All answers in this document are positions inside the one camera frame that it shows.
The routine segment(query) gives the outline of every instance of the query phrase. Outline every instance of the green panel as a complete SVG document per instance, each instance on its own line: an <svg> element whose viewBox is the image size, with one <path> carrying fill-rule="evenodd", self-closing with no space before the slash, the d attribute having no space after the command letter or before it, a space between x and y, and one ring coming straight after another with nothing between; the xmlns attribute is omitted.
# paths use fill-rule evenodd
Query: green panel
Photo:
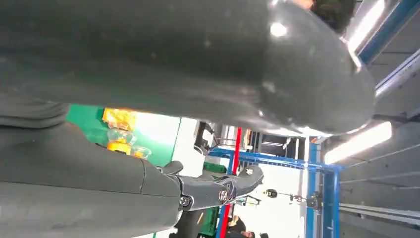
<svg viewBox="0 0 420 238"><path fill-rule="evenodd" d="M108 126L102 122L103 108L72 105L67 120L77 124L89 141L106 145ZM151 149L148 160L156 166L164 166L172 160L180 118L154 114L139 114L134 135L134 145Z"/></svg>
<svg viewBox="0 0 420 238"><path fill-rule="evenodd" d="M226 166L224 165L217 165L209 162L204 162L203 169L206 171L214 172L214 173L221 173L225 174L227 171Z"/></svg>
<svg viewBox="0 0 420 238"><path fill-rule="evenodd" d="M219 218L219 207L208 208L204 217L200 234L214 236L216 234L217 219Z"/></svg>

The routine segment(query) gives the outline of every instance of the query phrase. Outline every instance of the person's hair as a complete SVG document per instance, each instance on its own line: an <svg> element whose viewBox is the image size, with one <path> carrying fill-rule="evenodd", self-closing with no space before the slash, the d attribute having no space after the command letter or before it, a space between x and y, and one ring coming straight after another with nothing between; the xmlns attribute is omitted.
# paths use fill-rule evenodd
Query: person's hair
<svg viewBox="0 0 420 238"><path fill-rule="evenodd" d="M338 34L344 33L353 17L356 0L316 0L312 12Z"/></svg>

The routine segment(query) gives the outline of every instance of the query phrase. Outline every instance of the screw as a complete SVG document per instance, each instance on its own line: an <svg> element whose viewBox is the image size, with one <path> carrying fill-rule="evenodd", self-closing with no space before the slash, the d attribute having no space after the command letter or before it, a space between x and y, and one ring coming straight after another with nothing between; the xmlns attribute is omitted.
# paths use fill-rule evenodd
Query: screw
<svg viewBox="0 0 420 238"><path fill-rule="evenodd" d="M221 190L219 192L219 200L221 202L225 202L227 200L227 191L226 190Z"/></svg>
<svg viewBox="0 0 420 238"><path fill-rule="evenodd" d="M182 196L181 199L179 200L179 204L181 204L181 206L183 207L190 205L190 203L191 203L191 199L189 197Z"/></svg>

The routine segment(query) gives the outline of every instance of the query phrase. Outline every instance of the gray cylinder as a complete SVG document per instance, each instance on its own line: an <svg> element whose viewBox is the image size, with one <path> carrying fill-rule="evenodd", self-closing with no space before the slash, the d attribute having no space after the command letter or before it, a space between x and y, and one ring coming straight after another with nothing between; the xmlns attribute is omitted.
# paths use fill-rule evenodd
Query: gray cylinder
<svg viewBox="0 0 420 238"><path fill-rule="evenodd" d="M0 34L1 87L45 100L274 134L344 133L373 113L365 67L284 1L3 1Z"/></svg>
<svg viewBox="0 0 420 238"><path fill-rule="evenodd" d="M177 178L70 124L1 128L0 237L132 238L178 221Z"/></svg>

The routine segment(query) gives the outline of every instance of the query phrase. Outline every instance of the red pole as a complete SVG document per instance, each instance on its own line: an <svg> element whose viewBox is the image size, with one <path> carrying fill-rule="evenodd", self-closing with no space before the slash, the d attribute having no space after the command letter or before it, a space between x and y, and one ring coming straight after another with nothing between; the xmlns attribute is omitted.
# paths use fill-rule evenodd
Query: red pole
<svg viewBox="0 0 420 238"><path fill-rule="evenodd" d="M233 175L236 175L236 171L238 170L238 165L239 165L239 148L241 147L241 133L242 133L242 128L238 127L238 133L236 134L235 154L233 156L233 168L232 168ZM223 224L222 224L222 229L220 231L220 238L224 238L226 235L227 219L228 219L229 211L230 211L230 204L227 204L225 206Z"/></svg>

